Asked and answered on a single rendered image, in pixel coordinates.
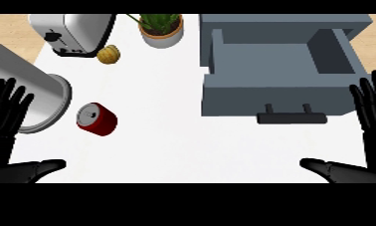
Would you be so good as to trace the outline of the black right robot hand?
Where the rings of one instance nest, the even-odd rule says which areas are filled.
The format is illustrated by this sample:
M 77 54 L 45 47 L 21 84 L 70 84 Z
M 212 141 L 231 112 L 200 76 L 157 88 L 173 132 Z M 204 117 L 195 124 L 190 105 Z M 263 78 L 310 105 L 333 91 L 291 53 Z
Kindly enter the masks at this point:
M 302 168 L 319 175 L 328 183 L 374 183 L 376 184 L 376 70 L 371 80 L 359 79 L 359 85 L 349 86 L 356 117 L 362 129 L 365 167 L 302 158 Z

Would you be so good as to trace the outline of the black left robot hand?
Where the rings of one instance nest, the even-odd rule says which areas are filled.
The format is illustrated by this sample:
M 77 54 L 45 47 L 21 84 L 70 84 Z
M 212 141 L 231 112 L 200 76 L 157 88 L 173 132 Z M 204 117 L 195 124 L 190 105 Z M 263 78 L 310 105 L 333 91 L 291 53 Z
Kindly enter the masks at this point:
M 32 94 L 14 88 L 16 79 L 0 79 L 0 184 L 35 183 L 46 174 L 66 167 L 63 159 L 10 163 L 16 133 L 23 122 Z

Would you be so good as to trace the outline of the red soda can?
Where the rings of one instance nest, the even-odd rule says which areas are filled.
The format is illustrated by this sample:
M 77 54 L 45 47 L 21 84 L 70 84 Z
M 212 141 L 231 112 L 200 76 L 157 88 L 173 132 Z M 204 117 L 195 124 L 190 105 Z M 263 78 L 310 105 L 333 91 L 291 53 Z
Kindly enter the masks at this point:
M 88 103 L 77 110 L 76 125 L 83 131 L 105 136 L 116 128 L 117 117 L 98 103 Z

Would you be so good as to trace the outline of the grey open drawer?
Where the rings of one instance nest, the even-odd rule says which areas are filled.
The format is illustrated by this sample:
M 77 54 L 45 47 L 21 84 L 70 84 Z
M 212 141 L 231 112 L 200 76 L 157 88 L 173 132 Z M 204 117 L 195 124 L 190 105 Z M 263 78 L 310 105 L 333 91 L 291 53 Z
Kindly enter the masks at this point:
M 366 76 L 338 29 L 321 29 L 302 44 L 226 44 L 210 32 L 210 66 L 203 76 L 200 114 L 254 115 L 271 105 L 278 113 L 353 111 L 347 86 Z

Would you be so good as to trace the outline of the silver cylindrical appliance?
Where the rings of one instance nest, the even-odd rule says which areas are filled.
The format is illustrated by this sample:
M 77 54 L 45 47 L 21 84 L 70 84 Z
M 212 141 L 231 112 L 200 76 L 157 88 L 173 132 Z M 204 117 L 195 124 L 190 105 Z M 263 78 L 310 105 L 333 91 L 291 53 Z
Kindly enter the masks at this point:
M 16 79 L 24 94 L 33 95 L 20 133 L 35 133 L 49 127 L 60 119 L 72 99 L 72 87 L 63 77 L 45 74 L 0 44 L 0 79 Z

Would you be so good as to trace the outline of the yellow knobbly fruit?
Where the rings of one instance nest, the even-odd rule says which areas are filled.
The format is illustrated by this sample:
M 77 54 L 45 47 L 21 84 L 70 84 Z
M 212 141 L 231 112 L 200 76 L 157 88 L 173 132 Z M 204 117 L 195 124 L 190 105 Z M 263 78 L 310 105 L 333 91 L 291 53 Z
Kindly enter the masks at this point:
M 113 64 L 120 58 L 120 52 L 114 45 L 105 46 L 97 53 L 97 59 L 103 64 Z

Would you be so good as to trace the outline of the grey cabinet body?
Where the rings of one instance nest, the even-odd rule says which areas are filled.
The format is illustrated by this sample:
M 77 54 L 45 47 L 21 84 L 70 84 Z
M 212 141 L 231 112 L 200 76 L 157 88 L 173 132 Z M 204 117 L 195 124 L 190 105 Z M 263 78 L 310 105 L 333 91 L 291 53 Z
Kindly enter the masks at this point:
M 369 24 L 366 14 L 198 14 L 198 65 L 207 66 L 213 30 L 226 44 L 305 44 L 319 29 L 352 40 Z

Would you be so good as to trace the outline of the silver toaster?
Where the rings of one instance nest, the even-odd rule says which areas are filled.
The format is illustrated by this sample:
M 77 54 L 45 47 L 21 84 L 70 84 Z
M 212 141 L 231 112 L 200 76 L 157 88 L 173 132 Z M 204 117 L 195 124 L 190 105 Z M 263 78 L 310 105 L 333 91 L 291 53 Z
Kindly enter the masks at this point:
M 104 48 L 114 14 L 29 14 L 32 29 L 60 57 L 94 58 Z

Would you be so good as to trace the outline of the potted green plant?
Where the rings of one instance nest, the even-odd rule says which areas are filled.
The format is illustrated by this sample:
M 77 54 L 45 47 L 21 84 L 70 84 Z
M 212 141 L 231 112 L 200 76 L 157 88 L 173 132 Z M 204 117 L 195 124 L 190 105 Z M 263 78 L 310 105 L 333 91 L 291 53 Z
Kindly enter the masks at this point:
M 184 35 L 184 18 L 181 14 L 141 14 L 135 18 L 128 17 L 138 23 L 142 39 L 156 49 L 173 46 Z

